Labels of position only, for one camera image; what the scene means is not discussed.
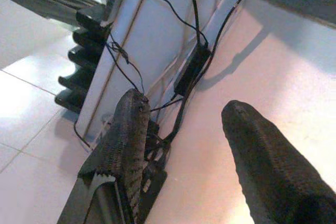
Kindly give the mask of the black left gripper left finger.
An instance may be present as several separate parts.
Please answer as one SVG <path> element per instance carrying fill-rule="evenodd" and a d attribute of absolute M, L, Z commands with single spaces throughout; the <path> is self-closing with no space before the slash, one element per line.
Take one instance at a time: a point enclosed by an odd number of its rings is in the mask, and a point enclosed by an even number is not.
<path fill-rule="evenodd" d="M 149 119 L 148 99 L 129 89 L 80 168 L 58 223 L 139 223 Z"/>

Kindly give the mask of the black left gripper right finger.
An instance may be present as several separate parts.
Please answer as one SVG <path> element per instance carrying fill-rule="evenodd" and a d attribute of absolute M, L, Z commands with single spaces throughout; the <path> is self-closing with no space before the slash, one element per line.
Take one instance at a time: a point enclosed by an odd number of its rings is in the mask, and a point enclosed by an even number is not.
<path fill-rule="evenodd" d="M 335 223 L 335 192 L 270 120 L 238 100 L 221 117 L 254 223 Z"/>

